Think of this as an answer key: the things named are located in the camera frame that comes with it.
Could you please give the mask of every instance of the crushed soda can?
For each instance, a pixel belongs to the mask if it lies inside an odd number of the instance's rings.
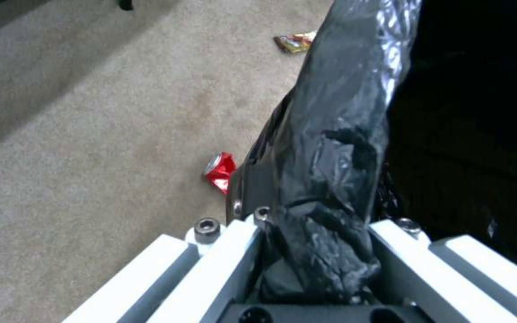
[[[314,41],[314,37],[316,37],[316,31],[303,34],[280,35],[274,37],[274,40],[283,51],[296,54],[308,51],[312,41]]]
[[[228,192],[228,180],[230,174],[237,168],[232,155],[229,153],[218,153],[209,161],[203,176],[211,182],[214,186],[217,186],[224,194]]]

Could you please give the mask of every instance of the beige carpet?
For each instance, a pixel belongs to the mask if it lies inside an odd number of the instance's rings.
[[[162,233],[224,221],[201,180],[242,160],[330,0],[0,4],[0,322],[53,322]]]

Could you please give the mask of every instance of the candy wrapper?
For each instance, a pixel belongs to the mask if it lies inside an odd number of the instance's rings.
[[[275,43],[279,47],[291,54],[307,52],[312,45],[312,41],[316,37],[316,31],[310,33],[294,34],[294,35],[280,35],[275,37]]]

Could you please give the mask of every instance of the screw hole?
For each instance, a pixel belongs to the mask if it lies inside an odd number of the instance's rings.
[[[251,307],[242,312],[239,323],[272,323],[271,314],[262,307]]]
[[[203,230],[212,229],[214,226],[215,226],[215,224],[213,223],[213,221],[211,221],[209,219],[199,222],[199,227]]]
[[[404,323],[404,321],[389,309],[376,309],[370,314],[371,323]]]

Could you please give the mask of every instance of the plastic bag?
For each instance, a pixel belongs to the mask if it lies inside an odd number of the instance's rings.
[[[386,109],[410,65],[420,4],[336,0],[294,89],[232,175],[228,219],[271,209],[262,301],[357,303],[377,274],[368,223]]]
[[[411,56],[382,187],[402,207],[381,210],[517,264],[517,2],[426,0]]]

